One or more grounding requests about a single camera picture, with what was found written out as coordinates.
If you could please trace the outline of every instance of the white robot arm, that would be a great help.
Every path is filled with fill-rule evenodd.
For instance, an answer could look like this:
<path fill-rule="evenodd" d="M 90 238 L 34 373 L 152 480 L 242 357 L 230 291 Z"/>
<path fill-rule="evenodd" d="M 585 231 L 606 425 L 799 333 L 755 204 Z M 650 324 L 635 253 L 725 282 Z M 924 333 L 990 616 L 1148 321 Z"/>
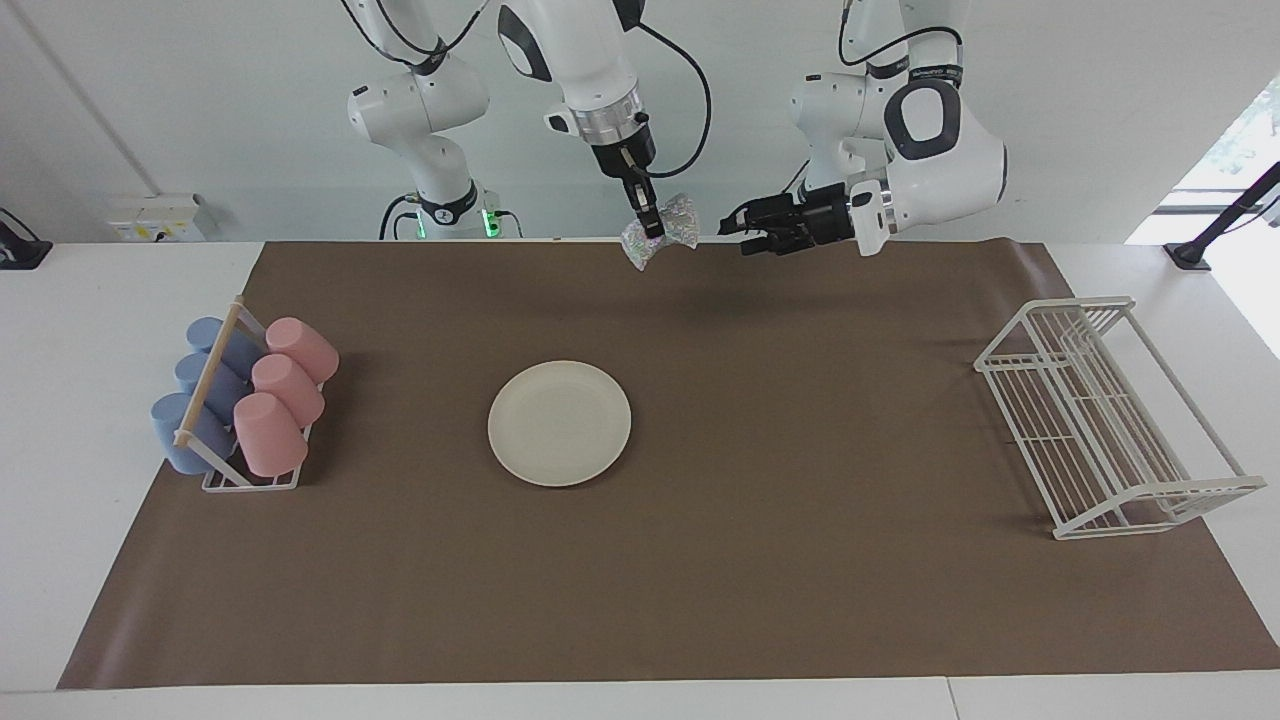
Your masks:
<path fill-rule="evenodd" d="M 550 129 L 581 137 L 600 170 L 622 181 L 648 237 L 666 233 L 650 174 L 657 152 L 639 77 L 622 47 L 643 0 L 506 0 L 498 35 L 516 70 L 559 85 L 564 104 L 544 117 Z"/>
<path fill-rule="evenodd" d="M 347 100 L 352 126 L 393 150 L 417 188 L 419 219 L 430 238 L 494 237 L 485 192 L 466 155 L 439 132 L 467 124 L 489 109 L 489 91 L 470 65 L 448 51 L 422 0 L 365 0 L 348 5 L 370 44 L 408 72 L 357 87 Z"/>
<path fill-rule="evenodd" d="M 812 149 L 799 202 L 753 200 L 721 222 L 722 234 L 767 233 L 742 243 L 746 255 L 851 238 L 874 255 L 891 234 L 979 213 L 1004 196 L 1007 152 L 960 99 L 959 42 L 916 31 L 908 49 L 899 0 L 858 5 L 852 46 L 867 74 L 808 76 L 791 99 Z M 868 169 L 852 138 L 884 142 L 888 164 Z"/>

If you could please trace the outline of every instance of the cup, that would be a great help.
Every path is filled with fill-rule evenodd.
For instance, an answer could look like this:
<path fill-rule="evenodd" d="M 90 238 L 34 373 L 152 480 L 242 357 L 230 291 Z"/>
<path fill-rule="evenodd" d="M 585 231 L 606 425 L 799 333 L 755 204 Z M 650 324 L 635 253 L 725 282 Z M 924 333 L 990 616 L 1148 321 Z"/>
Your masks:
<path fill-rule="evenodd" d="M 311 377 L 288 355 L 271 354 L 253 365 L 253 389 L 278 397 L 300 428 L 320 419 L 324 396 Z"/>
<path fill-rule="evenodd" d="M 193 352 L 179 360 L 178 365 L 173 369 L 173 377 L 178 380 L 178 389 L 187 395 L 195 395 L 196 384 L 200 382 L 200 374 L 205 370 L 206 363 L 209 363 L 207 352 Z M 224 425 L 229 425 L 232 424 L 236 404 L 248 393 L 250 388 L 244 384 L 244 380 L 239 379 L 230 368 L 219 363 L 214 368 L 214 379 L 209 386 L 209 395 L 205 396 L 205 407 L 212 410 L 214 416 L 221 420 Z"/>
<path fill-rule="evenodd" d="M 187 345 L 195 352 L 209 352 L 218 340 L 218 333 L 223 329 L 223 322 L 218 318 L 201 318 L 187 328 Z M 253 363 L 257 363 L 265 352 L 239 328 L 232 331 L 227 350 L 223 351 L 223 365 L 227 365 L 239 379 L 248 382 L 253 375 Z"/>
<path fill-rule="evenodd" d="M 312 384 L 320 384 L 338 372 L 338 351 L 311 325 L 297 318 L 280 318 L 266 328 L 271 352 L 288 355 L 302 365 Z"/>
<path fill-rule="evenodd" d="M 307 441 L 280 398 L 268 392 L 236 404 L 236 437 L 250 471 L 276 478 L 297 470 L 307 457 Z"/>
<path fill-rule="evenodd" d="M 182 427 L 182 416 L 187 413 L 189 402 L 191 395 L 186 392 L 175 392 L 161 397 L 151 406 L 151 425 L 155 428 L 156 437 L 160 438 L 160 445 L 164 446 L 165 457 L 169 459 L 169 464 L 173 465 L 174 470 L 178 470 L 183 475 L 202 475 L 212 470 L 212 465 L 196 455 L 196 451 L 189 447 L 178 448 L 173 446 L 173 433 L 178 432 L 178 428 Z M 192 432 L 201 442 L 209 446 L 209 450 L 212 450 L 223 460 L 232 456 L 236 441 L 209 407 L 200 409 L 200 415 L 196 418 L 196 427 Z"/>

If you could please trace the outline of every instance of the wooden handle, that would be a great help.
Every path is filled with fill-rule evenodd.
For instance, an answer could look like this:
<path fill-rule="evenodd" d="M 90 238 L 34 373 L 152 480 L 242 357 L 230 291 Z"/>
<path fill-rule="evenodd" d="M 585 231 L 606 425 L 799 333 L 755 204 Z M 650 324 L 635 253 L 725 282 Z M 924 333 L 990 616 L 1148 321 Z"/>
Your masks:
<path fill-rule="evenodd" d="M 227 318 L 223 320 L 221 329 L 218 331 L 214 346 L 209 348 L 209 360 L 205 361 L 205 369 L 200 373 L 200 382 L 196 383 L 196 391 L 191 393 L 191 402 L 187 404 L 187 413 L 182 416 L 182 425 L 174 433 L 174 447 L 187 447 L 192 434 L 196 432 L 196 420 L 200 419 L 200 409 L 205 406 L 205 398 L 209 397 L 209 388 L 214 384 L 214 372 L 218 369 L 218 364 L 223 361 L 223 352 L 227 351 L 227 343 L 232 341 L 232 333 L 236 332 L 236 324 L 239 322 L 242 310 L 244 310 L 244 296 L 237 295 L 232 306 L 227 310 Z"/>

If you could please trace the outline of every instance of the table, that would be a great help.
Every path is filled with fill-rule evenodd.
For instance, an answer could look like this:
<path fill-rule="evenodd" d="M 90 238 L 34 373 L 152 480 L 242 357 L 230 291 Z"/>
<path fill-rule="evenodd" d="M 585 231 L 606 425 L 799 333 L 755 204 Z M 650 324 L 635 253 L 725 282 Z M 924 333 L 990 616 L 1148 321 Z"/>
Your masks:
<path fill-rule="evenodd" d="M 60 246 L 36 273 L 0 278 L 0 302 L 29 309 L 0 327 L 0 356 L 22 368 L 6 383 L 0 437 L 5 502 L 0 506 L 0 689 L 47 691 L 79 633 L 156 465 L 146 420 L 124 409 L 168 392 L 168 354 L 193 316 L 216 314 L 243 287 L 261 245 Z M 1133 295 L 1138 316 L 1204 413 L 1251 471 L 1280 478 L 1280 360 L 1253 333 L 1211 275 L 1181 274 L 1158 249 L 1057 246 L 1055 260 L 1076 295 Z M 198 273 L 201 282 L 187 278 Z M 127 332 L 114 332 L 120 323 Z M 86 359 L 99 359 L 86 372 Z M 88 406 L 78 396 L 91 396 Z M 1153 409 L 1158 416 L 1158 407 Z M 70 445 L 69 437 L 81 438 Z M 95 483 L 72 478 L 95 478 Z M 1280 495 L 1263 491 L 1211 514 L 1208 523 L 1272 635 L 1280 630 L 1280 574 L 1270 570 L 1280 542 Z M 1178 693 L 1164 692 L 1176 687 Z M 591 715 L 593 708 L 667 707 L 664 715 L 732 711 L 772 717 L 1004 717 L 1019 707 L 1079 714 L 1080 697 L 1100 712 L 1170 717 L 1197 698 L 1236 717 L 1263 716 L 1280 701 L 1280 673 L 1047 679 L 902 679 L 600 685 L 397 688 L 191 688 L 104 693 L 4 694 L 0 715 L 76 716 L 105 708 L 119 716 L 173 707 L 261 712 L 314 707 L 342 716 L 370 697 L 389 712 L 438 716 Z M 755 698 L 746 702 L 746 698 Z M 1126 698 L 1140 698 L 1126 708 Z M 1239 707 L 1228 703 L 1239 701 Z M 1106 712 L 1094 712 L 1105 716 Z"/>

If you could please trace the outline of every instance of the dish rack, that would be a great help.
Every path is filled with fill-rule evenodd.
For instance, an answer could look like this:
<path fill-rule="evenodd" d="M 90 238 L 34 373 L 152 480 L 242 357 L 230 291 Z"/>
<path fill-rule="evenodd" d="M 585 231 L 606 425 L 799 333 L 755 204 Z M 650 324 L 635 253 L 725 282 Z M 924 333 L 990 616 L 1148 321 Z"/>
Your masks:
<path fill-rule="evenodd" d="M 292 473 L 285 475 L 278 475 L 275 478 L 260 478 L 260 482 L 253 482 L 251 478 L 256 475 L 246 477 L 236 469 L 229 461 L 223 460 L 216 452 L 210 450 L 204 441 L 200 439 L 195 433 L 196 420 L 200 416 L 200 410 L 205 405 L 205 398 L 209 397 L 209 388 L 214 382 L 214 370 L 218 369 L 218 364 L 223 361 L 223 354 L 227 351 L 227 343 L 232 340 L 232 333 L 236 328 L 242 328 L 255 342 L 261 347 L 266 347 L 266 328 L 262 323 L 257 322 L 257 318 L 244 307 L 244 297 L 237 296 L 232 302 L 230 309 L 227 310 L 227 316 L 223 319 L 223 327 L 218 332 L 218 337 L 214 340 L 214 346 L 209 350 L 209 360 L 205 361 L 205 369 L 200 374 L 200 380 L 196 383 L 195 392 L 191 393 L 191 402 L 187 404 L 187 414 L 182 418 L 182 425 L 173 433 L 174 447 L 189 447 L 196 455 L 201 456 L 206 462 L 209 462 L 214 469 L 205 473 L 201 488 L 205 492 L 264 492 L 264 491 L 278 491 L 278 489 L 293 489 L 298 487 L 298 478 L 302 475 L 302 465 L 298 465 Z M 324 383 L 320 383 L 320 392 L 324 392 Z M 302 438 L 308 443 L 311 442 L 311 425 L 302 428 Z M 237 450 L 239 448 L 239 442 L 232 446 L 232 459 L 234 459 Z"/>
<path fill-rule="evenodd" d="M 1164 532 L 1266 487 L 1240 468 L 1133 306 L 1132 297 L 1028 302 L 974 363 L 1057 539 Z M 1121 323 L 1140 338 L 1234 477 L 1190 478 L 1102 340 Z"/>

